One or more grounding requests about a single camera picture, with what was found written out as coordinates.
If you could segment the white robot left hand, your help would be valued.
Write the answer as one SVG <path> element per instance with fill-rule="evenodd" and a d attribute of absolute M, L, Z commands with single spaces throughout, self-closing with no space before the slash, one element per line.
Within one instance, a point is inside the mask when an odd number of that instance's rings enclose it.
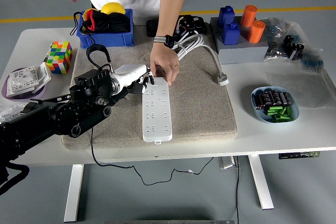
<path fill-rule="evenodd" d="M 113 83 L 113 94 L 118 94 L 123 88 L 129 93 L 144 93 L 148 83 L 154 85 L 154 77 L 146 65 L 122 65 L 110 75 Z"/>

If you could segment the person's left hand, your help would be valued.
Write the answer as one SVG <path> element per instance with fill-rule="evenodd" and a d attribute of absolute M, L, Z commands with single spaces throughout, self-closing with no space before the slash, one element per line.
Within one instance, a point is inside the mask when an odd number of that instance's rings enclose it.
<path fill-rule="evenodd" d="M 150 68 L 156 76 L 157 68 L 161 67 L 165 72 L 168 85 L 172 85 L 180 72 L 179 59 L 174 50 L 166 47 L 163 43 L 154 42 L 150 54 Z"/>

